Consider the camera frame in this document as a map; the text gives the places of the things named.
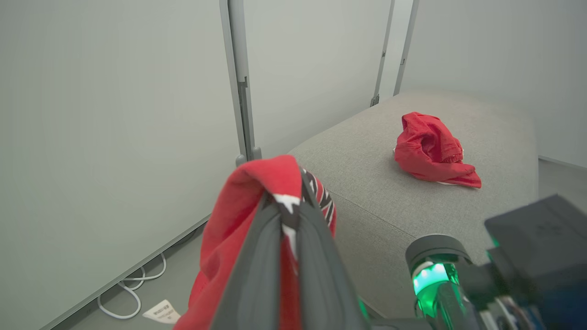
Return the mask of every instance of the gray couch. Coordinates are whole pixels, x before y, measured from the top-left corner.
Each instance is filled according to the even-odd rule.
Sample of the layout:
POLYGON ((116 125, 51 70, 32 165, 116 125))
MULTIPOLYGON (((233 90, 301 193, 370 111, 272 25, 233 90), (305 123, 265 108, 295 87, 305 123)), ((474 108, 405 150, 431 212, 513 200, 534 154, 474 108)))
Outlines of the gray couch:
POLYGON ((386 317, 413 316, 404 260, 417 237, 459 239, 475 262, 486 261, 486 218, 538 198, 533 121, 508 106, 449 92, 399 94, 293 149, 322 180, 338 210, 336 243, 359 295, 386 317), (393 148, 402 115, 439 117, 477 168, 481 189, 420 181, 400 169, 393 148))

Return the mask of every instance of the clothing tag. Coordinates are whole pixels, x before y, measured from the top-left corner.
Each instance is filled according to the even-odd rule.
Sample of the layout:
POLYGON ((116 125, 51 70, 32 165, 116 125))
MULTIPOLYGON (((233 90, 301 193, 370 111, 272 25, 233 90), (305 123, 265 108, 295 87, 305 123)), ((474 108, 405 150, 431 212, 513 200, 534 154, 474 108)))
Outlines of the clothing tag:
POLYGON ((180 319, 180 314, 175 311, 173 306, 165 299, 158 303, 155 307, 143 313, 146 318, 153 319, 157 322, 165 324, 175 324, 180 319))

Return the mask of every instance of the black cylindrical cap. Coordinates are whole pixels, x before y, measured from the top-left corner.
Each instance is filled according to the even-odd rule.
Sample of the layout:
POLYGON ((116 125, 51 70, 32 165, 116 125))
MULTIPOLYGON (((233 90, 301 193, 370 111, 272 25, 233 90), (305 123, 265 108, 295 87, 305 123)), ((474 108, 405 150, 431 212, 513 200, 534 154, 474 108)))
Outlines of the black cylindrical cap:
POLYGON ((406 250, 406 262, 410 275, 426 258, 438 255, 446 260, 437 260, 437 262, 453 261, 451 256, 464 257, 468 262, 471 258, 467 254, 463 245, 454 237, 441 234, 433 234, 420 237, 413 241, 406 250))

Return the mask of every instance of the red cloth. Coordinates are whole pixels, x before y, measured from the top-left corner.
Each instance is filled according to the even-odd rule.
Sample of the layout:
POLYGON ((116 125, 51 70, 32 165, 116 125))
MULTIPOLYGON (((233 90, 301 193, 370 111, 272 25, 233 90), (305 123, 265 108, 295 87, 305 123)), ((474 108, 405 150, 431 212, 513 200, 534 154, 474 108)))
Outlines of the red cloth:
POLYGON ((481 188, 475 167, 463 163, 461 143, 439 118, 412 112, 402 125, 395 160, 404 171, 420 180, 481 188))
MULTIPOLYGON (((178 320, 174 330, 210 327, 261 196, 264 191, 268 191, 277 202, 285 201, 278 204, 282 214, 292 211, 292 215, 295 215, 302 197, 301 175, 295 158, 284 155, 247 162, 229 176, 204 229, 200 272, 191 290, 188 311, 178 320)), ((336 209, 332 199, 313 175, 307 171, 303 175, 308 177, 334 235, 336 209)), ((281 244, 279 328, 297 330, 301 329, 298 279, 295 275, 297 263, 288 247, 289 240, 285 235, 281 244)))

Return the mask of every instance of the coiled white cord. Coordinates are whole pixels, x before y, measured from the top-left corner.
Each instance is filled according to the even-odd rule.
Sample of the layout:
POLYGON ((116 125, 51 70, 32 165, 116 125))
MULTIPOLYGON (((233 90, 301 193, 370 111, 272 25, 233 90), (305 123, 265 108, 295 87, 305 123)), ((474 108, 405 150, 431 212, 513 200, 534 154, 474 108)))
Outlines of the coiled white cord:
POLYGON ((158 278, 161 275, 163 275, 163 273, 167 269, 167 260, 165 260, 165 255, 163 255, 163 253, 161 253, 161 259, 163 259, 163 270, 161 270, 161 272, 159 274, 153 275, 153 276, 146 276, 147 273, 145 272, 145 268, 143 266, 141 266, 141 272, 143 273, 142 277, 127 277, 127 278, 123 278, 122 281, 117 283, 121 288, 123 288, 125 291, 127 291, 129 294, 131 294, 134 297, 134 299, 137 301, 137 310, 136 311, 134 311, 130 315, 114 314, 114 313, 110 312, 108 309, 104 308, 104 306, 102 306, 102 302, 100 300, 100 297, 102 295, 98 296, 98 307, 100 307, 100 309, 104 313, 106 313, 114 318, 117 318, 117 319, 129 319, 129 318, 135 317, 141 310, 141 299, 139 299, 139 296, 136 293, 134 293, 134 290, 140 288, 141 285, 143 285, 143 283, 145 281, 154 280, 155 278, 158 278), (139 282, 139 284, 135 285, 134 287, 127 287, 126 284, 124 283, 125 281, 140 281, 140 282, 139 282))

